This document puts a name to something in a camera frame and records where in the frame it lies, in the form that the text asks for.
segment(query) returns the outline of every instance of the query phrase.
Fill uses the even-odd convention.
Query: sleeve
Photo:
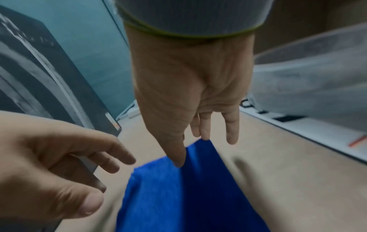
[[[124,23],[160,35],[218,38],[261,26],[273,0],[115,0]]]

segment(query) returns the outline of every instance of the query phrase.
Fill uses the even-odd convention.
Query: fingernail
[[[90,193],[84,199],[83,203],[78,209],[78,214],[80,217],[89,216],[96,212],[103,203],[102,193]]]

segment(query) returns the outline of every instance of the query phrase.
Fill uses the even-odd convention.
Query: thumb
[[[71,182],[41,170],[35,177],[36,186],[28,192],[26,210],[31,219],[54,220],[87,217],[102,205],[101,191]]]
[[[157,139],[167,157],[172,160],[176,167],[182,167],[185,163],[186,148],[183,139],[182,136],[170,140]]]

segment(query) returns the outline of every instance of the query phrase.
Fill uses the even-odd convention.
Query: blue cloth
[[[186,150],[180,169],[164,157],[134,170],[116,232],[269,232],[210,141]]]

